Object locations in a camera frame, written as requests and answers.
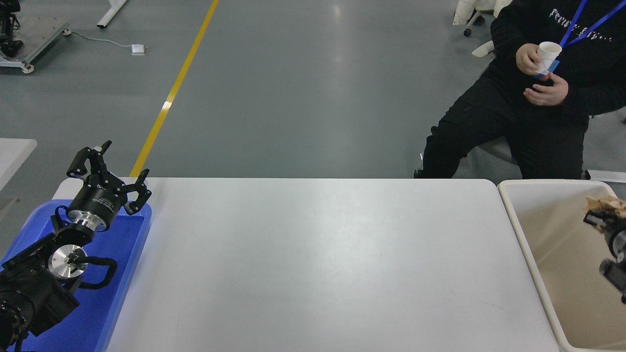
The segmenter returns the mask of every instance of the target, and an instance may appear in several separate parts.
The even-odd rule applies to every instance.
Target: cable
[[[87,36],[83,36],[82,34],[80,34],[80,33],[79,33],[79,32],[77,32],[77,31],[72,31],[72,33],[76,33],[76,34],[78,34],[79,36],[83,37],[84,39],[97,40],[97,41],[107,41],[107,42],[109,42],[109,43],[113,43],[113,44],[115,44],[115,45],[117,45],[117,46],[121,46],[122,48],[130,48],[130,45],[122,45],[122,44],[118,44],[118,43],[116,43],[116,42],[114,42],[114,41],[112,41],[112,40],[108,40],[108,39],[98,39],[98,38],[90,38],[90,37],[87,37]]]

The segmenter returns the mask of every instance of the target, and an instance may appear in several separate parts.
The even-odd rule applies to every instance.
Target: paper cup
[[[544,41],[539,44],[539,50],[537,50],[537,54],[541,58],[541,63],[539,63],[539,70],[537,73],[541,73],[542,75],[549,74],[550,66],[554,60],[556,60],[557,56],[563,51],[563,48],[559,44],[552,43],[551,41]]]

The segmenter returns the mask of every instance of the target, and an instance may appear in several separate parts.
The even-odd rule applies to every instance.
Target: robotic arm
[[[20,11],[18,0],[0,0],[0,51],[12,58],[24,44],[21,40],[13,40],[13,31],[19,29],[19,21],[15,16]]]
[[[102,156],[110,145],[107,141],[102,147],[83,148],[69,167],[67,176],[83,180],[83,187],[69,207],[59,207],[70,222],[62,220],[57,208],[51,216],[54,232],[2,264],[0,352],[13,344],[15,352],[20,352],[29,331],[39,336],[60,323],[79,306],[74,297],[77,289],[101,289],[111,282],[117,262],[90,257],[83,247],[94,239],[95,232],[110,228],[122,207],[129,215],[141,210],[151,192],[145,185],[148,169],[130,185],[106,169]],[[136,201],[128,202],[130,192],[138,193]],[[101,282],[83,282],[82,273],[89,265],[108,266]]]
[[[622,303],[626,304],[626,217],[623,215],[621,211],[605,206],[589,210],[583,221],[604,235],[615,261],[602,261],[600,273],[622,293]]]

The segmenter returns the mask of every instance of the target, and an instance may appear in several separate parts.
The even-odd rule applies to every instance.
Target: man
[[[504,135],[523,178],[580,179],[589,116],[626,105],[626,0],[513,0],[491,36],[496,58],[431,129],[415,177],[452,177],[472,148]],[[540,81],[544,41],[563,51]]]

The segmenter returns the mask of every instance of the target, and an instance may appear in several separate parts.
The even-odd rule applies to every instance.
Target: yellow floor line
[[[152,146],[154,145],[155,140],[157,139],[158,133],[161,130],[161,126],[163,125],[163,122],[165,121],[167,114],[170,112],[172,103],[174,102],[174,99],[176,98],[176,94],[178,94],[178,89],[180,88],[180,85],[185,80],[185,76],[187,75],[189,66],[191,66],[192,64],[193,57],[195,56],[196,51],[198,51],[198,47],[200,46],[200,42],[202,41],[202,38],[204,37],[204,33],[207,30],[208,24],[211,21],[211,18],[213,17],[213,13],[215,12],[217,3],[219,3],[219,0],[213,0],[211,7],[208,9],[207,16],[204,18],[204,22],[202,22],[202,26],[200,27],[200,30],[198,31],[198,35],[196,35],[196,38],[193,41],[192,48],[191,50],[189,50],[189,54],[187,54],[185,63],[183,64],[183,67],[180,69],[180,72],[178,72],[178,77],[176,77],[176,81],[174,82],[174,85],[172,86],[172,89],[170,90],[170,94],[167,95],[167,99],[163,103],[161,112],[158,114],[155,124],[152,126],[152,129],[150,130],[150,134],[148,135],[146,142],[143,144],[143,148],[141,149],[141,152],[139,153],[139,157],[137,157],[135,166],[133,166],[133,170],[130,172],[130,177],[139,176],[139,173],[141,172],[141,169],[143,168],[143,164],[146,162],[146,159],[148,158],[148,154],[150,153],[150,150],[152,149]]]

